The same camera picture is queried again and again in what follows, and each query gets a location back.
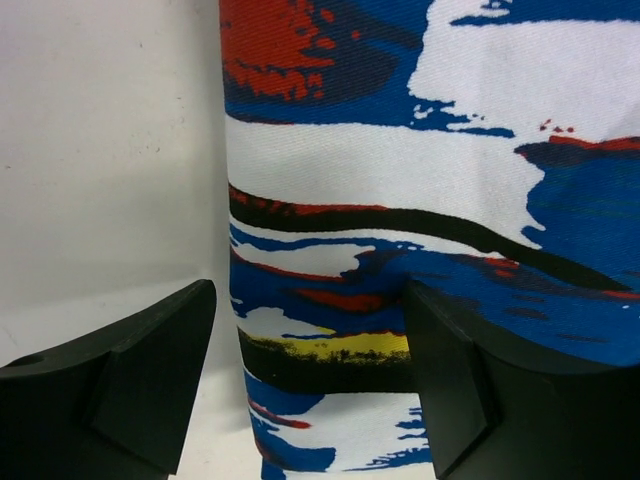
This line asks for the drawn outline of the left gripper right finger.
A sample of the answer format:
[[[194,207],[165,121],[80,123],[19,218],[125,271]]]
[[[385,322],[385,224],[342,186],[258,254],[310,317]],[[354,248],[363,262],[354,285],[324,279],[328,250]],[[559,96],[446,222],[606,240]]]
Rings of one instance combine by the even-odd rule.
[[[639,369],[526,340],[409,282],[403,311],[440,479],[635,479]]]

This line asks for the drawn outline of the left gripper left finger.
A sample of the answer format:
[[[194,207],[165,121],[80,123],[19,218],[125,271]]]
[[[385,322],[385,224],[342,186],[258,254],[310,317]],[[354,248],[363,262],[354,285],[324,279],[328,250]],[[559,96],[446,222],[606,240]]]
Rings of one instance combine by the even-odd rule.
[[[215,312],[213,282],[198,280],[2,367],[2,478],[176,474]]]

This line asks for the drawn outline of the blue patterned trousers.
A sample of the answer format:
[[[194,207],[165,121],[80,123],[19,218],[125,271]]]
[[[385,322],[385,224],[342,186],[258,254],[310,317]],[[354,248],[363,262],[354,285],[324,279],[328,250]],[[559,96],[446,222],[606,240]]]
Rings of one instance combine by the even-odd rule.
[[[425,465],[403,293],[639,369],[635,1],[223,1],[265,479]]]

